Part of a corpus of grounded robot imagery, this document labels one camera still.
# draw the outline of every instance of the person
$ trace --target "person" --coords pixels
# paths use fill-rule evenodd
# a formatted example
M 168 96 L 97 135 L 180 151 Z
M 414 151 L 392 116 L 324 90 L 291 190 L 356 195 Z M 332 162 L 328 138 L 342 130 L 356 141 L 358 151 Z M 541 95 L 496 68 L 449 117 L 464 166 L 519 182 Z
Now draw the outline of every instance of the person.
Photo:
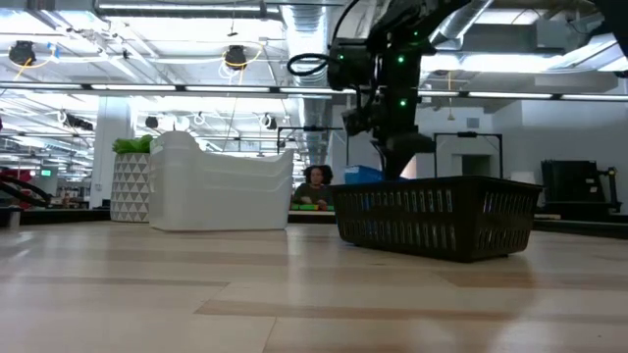
M 324 183 L 324 168 L 312 166 L 305 170 L 305 182 L 294 192 L 293 202 L 302 205 L 318 205 L 327 210 L 332 205 L 332 193 Z

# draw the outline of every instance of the black cable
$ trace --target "black cable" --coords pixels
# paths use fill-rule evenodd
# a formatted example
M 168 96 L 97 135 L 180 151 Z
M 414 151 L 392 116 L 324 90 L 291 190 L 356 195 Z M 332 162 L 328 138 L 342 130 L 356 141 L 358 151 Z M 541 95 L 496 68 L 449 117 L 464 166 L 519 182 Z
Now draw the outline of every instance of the black cable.
M 319 60 L 323 60 L 325 61 L 323 64 L 317 66 L 316 68 L 312 69 L 312 70 L 308 70 L 306 72 L 297 72 L 292 68 L 292 65 L 294 65 L 295 62 L 303 60 L 303 59 L 319 59 Z M 310 75 L 314 75 L 318 72 L 320 72 L 321 70 L 325 69 L 325 67 L 327 67 L 329 62 L 334 62 L 336 64 L 342 65 L 342 61 L 336 58 L 332 58 L 329 55 L 326 54 L 321 54 L 321 53 L 304 53 L 304 54 L 299 54 L 299 55 L 295 55 L 293 57 L 290 58 L 290 60 L 288 60 L 288 64 L 287 64 L 287 69 L 288 72 L 293 75 L 293 76 L 310 76 Z

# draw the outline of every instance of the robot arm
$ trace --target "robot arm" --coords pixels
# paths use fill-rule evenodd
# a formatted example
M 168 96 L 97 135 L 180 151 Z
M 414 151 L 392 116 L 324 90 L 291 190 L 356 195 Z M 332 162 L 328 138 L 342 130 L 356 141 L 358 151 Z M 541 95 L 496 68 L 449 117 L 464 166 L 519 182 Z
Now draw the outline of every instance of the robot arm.
M 436 52 L 430 44 L 430 34 L 470 1 L 392 0 L 367 39 L 336 38 L 338 24 L 329 56 L 303 54 L 288 61 L 288 71 L 295 76 L 312 75 L 329 66 L 332 89 L 356 90 L 357 107 L 342 114 L 344 126 L 349 136 L 373 131 L 373 145 L 380 154 L 387 180 L 398 179 L 416 153 L 436 149 L 432 138 L 420 134 L 414 123 L 416 105 L 420 103 L 417 85 L 421 58 Z M 628 55 L 628 25 L 623 24 L 628 1 L 593 1 Z M 357 2 L 351 2 L 341 19 Z M 305 73 L 291 68 L 294 62 L 306 58 L 322 59 L 325 63 Z M 368 95 L 364 105 L 363 94 Z

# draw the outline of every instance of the black plastic basket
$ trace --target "black plastic basket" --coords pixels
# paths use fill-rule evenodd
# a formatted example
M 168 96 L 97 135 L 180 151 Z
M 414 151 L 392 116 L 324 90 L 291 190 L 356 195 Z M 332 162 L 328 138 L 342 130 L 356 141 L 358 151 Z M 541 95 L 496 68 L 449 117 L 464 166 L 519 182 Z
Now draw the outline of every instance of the black plastic basket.
M 457 262 L 525 250 L 541 190 L 483 176 L 332 188 L 344 241 Z

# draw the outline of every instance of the green plant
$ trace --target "green plant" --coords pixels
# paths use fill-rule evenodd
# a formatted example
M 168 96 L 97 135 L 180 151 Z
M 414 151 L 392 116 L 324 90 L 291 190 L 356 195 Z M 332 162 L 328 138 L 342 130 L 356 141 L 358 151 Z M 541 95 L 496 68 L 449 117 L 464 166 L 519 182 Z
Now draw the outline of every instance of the green plant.
M 143 135 L 141 138 L 124 139 L 118 138 L 114 142 L 114 152 L 117 154 L 126 153 L 150 153 L 151 135 Z

